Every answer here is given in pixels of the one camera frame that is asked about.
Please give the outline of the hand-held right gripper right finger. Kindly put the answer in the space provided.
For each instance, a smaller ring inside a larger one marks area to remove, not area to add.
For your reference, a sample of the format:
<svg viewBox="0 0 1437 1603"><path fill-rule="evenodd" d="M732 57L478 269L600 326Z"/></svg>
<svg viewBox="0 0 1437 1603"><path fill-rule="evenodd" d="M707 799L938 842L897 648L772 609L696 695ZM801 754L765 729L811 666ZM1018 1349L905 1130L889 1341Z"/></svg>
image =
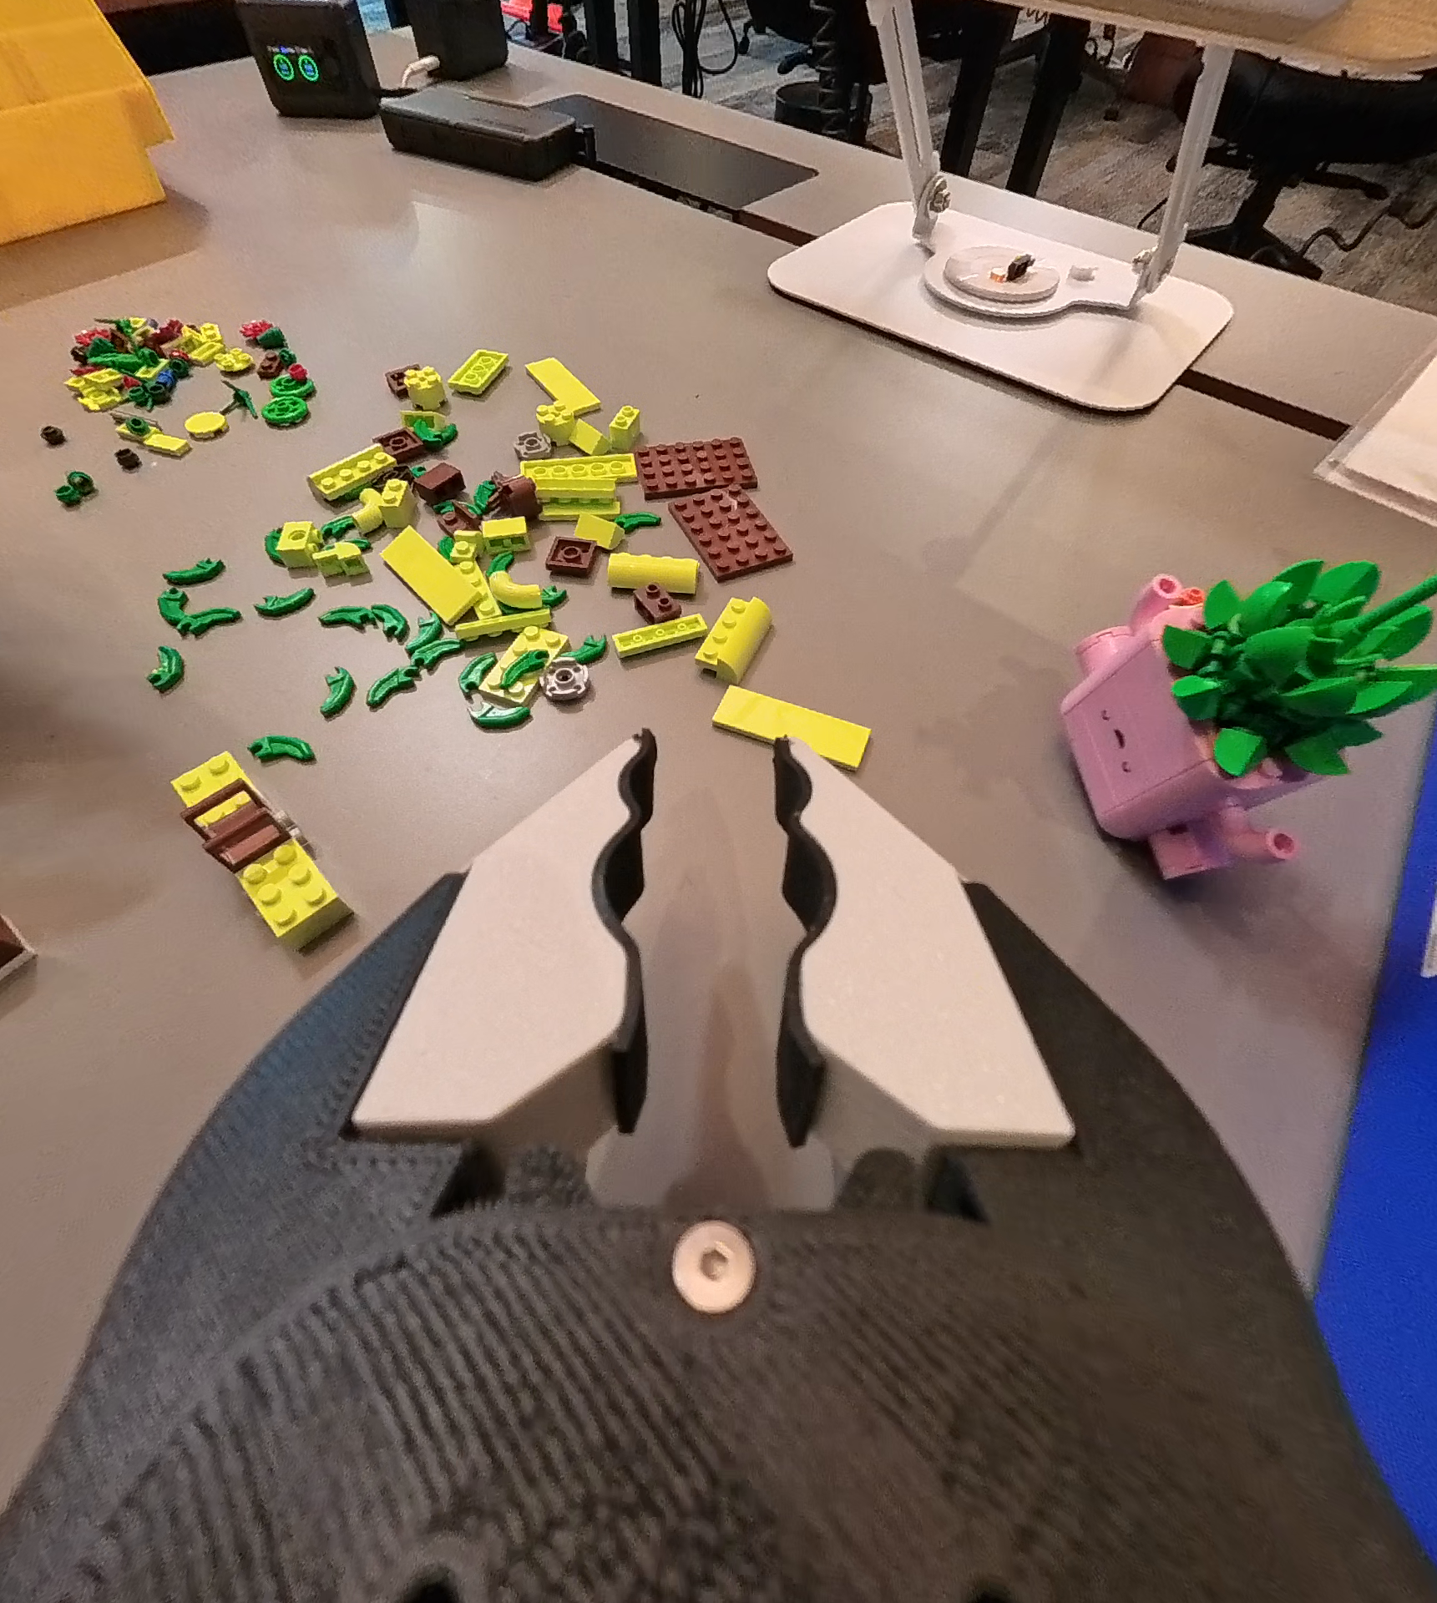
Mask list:
<svg viewBox="0 0 1437 1603"><path fill-rule="evenodd" d="M799 737L772 744L783 899L801 922L777 1034L788 1145L844 1191L894 1153L1067 1150L1072 1115L1020 1010L970 884Z"/></svg>

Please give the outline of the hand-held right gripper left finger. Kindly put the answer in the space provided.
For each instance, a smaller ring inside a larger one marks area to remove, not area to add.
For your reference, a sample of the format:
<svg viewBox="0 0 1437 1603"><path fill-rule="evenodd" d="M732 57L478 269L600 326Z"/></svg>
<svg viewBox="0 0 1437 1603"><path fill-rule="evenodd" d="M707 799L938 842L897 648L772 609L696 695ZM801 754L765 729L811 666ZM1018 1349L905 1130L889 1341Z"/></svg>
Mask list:
<svg viewBox="0 0 1437 1603"><path fill-rule="evenodd" d="M628 737L478 852L352 1108L369 1137L588 1157L646 1100L640 950L658 744Z"/></svg>

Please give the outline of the yellow and brown lego assembly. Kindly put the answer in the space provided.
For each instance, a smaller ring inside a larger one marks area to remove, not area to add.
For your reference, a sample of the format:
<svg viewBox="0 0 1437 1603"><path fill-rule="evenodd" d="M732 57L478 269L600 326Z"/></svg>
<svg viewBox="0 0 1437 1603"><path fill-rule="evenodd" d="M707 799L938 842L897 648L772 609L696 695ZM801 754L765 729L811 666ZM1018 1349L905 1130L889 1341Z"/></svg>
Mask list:
<svg viewBox="0 0 1437 1603"><path fill-rule="evenodd" d="M216 751L198 765L179 771L171 778L171 790L182 812L206 793L226 786L235 778L245 778L247 785L259 793L260 804L281 817L291 834L291 842L279 847L260 861L250 863L243 872L229 872L237 885L245 892L250 906L259 911L264 928L273 933L279 945L291 952L304 952L315 945L329 929L341 925L352 910L329 884L322 869L306 851L306 839L293 817L267 799L245 771L243 762L229 751ZM195 836L199 849L206 852L201 837L185 825Z"/></svg>

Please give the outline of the pile of small toy pieces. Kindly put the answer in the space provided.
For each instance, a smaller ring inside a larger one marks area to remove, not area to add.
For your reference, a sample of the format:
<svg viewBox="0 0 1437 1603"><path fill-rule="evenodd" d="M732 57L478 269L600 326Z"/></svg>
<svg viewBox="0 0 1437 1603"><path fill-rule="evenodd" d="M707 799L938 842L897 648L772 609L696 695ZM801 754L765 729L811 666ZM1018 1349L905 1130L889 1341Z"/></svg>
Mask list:
<svg viewBox="0 0 1437 1603"><path fill-rule="evenodd" d="M313 413L315 380L264 318L99 318L68 343L64 393L96 426L111 470L184 463L232 430L296 430Z"/></svg>

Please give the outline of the yellow plastic bin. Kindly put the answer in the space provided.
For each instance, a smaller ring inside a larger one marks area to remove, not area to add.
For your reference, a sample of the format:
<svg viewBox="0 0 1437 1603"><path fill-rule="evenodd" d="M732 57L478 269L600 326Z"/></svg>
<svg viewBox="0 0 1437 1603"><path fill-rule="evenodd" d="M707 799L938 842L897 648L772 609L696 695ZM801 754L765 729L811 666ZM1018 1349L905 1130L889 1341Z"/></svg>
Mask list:
<svg viewBox="0 0 1437 1603"><path fill-rule="evenodd" d="M161 201L171 137L94 3L0 3L0 245Z"/></svg>

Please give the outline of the pink toy planter figure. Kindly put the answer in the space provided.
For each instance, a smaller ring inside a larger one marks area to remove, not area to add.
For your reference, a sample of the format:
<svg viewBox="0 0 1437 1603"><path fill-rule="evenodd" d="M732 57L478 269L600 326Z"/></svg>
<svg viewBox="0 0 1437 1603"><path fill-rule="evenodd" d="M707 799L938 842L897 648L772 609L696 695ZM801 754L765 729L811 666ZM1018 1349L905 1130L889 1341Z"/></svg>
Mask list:
<svg viewBox="0 0 1437 1603"><path fill-rule="evenodd" d="M1061 724L1096 827L1149 849L1162 880L1287 861L1255 808L1349 773L1380 722L1437 691L1412 664L1437 572L1373 599L1376 564L1305 558L1208 589L1155 574L1121 627L1083 637Z"/></svg>

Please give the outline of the black charger green display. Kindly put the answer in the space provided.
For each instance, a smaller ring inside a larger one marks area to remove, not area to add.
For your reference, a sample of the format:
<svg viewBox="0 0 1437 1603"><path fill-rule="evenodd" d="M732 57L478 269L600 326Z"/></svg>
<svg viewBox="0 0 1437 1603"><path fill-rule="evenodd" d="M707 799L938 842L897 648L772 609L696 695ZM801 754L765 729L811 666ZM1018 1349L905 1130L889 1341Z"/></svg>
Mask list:
<svg viewBox="0 0 1437 1603"><path fill-rule="evenodd" d="M381 85L356 3L237 3L281 115L372 119Z"/></svg>

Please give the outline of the pile of toy bricks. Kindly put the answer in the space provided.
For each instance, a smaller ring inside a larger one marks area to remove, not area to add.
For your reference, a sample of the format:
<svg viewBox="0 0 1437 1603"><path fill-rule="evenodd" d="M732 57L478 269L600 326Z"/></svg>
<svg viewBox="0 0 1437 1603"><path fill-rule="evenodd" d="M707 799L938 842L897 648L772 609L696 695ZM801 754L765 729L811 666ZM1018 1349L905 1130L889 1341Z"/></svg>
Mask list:
<svg viewBox="0 0 1437 1603"><path fill-rule="evenodd" d="M761 597L727 592L712 620L693 606L703 580L780 569L793 553L755 500L758 477L739 437L646 444L640 413L619 408L607 428L598 398L560 360L527 375L544 401L513 440L513 472L470 482L447 459L455 396L482 396L506 373L506 352L473 350L450 375L432 365L386 371L407 401L399 424L306 477L326 522L285 520L260 541L288 587L250 603L283 622L318 603L315 578L369 580L371 558L418 606L381 599L329 606L322 629L374 631L396 660L371 681L345 664L324 674L315 708L331 722L356 703L384 708L445 664L473 728L521 728L538 705L579 705L606 657L640 663L693 652L721 687L721 733L772 744L792 738L852 771L871 729L746 688L772 634Z"/></svg>

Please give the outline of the black flat box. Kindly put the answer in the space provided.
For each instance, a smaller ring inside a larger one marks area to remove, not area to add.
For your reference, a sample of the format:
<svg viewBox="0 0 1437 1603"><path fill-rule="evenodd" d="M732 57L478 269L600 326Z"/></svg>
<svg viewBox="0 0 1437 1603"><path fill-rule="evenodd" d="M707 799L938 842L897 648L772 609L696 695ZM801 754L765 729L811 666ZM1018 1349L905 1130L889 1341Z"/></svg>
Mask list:
<svg viewBox="0 0 1437 1603"><path fill-rule="evenodd" d="M407 156L541 181L579 159L579 125L546 107L499 104L429 85L380 107L388 145Z"/></svg>

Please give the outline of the black power adapter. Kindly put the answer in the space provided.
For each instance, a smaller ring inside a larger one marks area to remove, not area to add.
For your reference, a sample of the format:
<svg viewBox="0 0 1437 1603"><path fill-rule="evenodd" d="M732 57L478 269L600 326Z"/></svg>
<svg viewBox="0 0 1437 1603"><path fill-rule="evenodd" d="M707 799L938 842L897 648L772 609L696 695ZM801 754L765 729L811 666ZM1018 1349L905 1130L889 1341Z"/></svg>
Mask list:
<svg viewBox="0 0 1437 1603"><path fill-rule="evenodd" d="M403 3L403 15L427 76L467 80L506 64L499 3Z"/></svg>

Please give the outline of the white book stand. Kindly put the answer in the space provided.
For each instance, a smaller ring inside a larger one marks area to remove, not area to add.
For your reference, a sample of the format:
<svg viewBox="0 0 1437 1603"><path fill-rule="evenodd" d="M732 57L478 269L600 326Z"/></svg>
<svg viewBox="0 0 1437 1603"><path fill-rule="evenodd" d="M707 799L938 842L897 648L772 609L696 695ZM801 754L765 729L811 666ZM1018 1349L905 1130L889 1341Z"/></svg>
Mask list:
<svg viewBox="0 0 1437 1603"><path fill-rule="evenodd" d="M869 3L907 201L875 206L769 265L769 286L965 368L1096 413L1153 405L1233 310L1172 276L1235 50L1364 72L1437 67L1437 5L1033 5L1191 39L1201 70L1155 242L1121 258L965 211L929 145L907 3Z"/></svg>

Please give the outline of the black office chair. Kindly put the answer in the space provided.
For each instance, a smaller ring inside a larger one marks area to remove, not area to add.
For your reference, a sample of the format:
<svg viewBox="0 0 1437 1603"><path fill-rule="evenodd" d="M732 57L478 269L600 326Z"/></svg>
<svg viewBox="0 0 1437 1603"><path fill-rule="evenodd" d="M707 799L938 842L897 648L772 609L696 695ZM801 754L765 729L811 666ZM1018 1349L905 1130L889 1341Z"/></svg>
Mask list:
<svg viewBox="0 0 1437 1603"><path fill-rule="evenodd" d="M1384 187L1339 168L1393 166L1437 154L1437 67L1400 79L1321 75L1236 52L1206 163L1247 171L1252 189L1229 224L1189 229L1186 244L1321 278L1301 247L1274 237L1266 222L1285 189L1318 185L1384 199Z"/></svg>

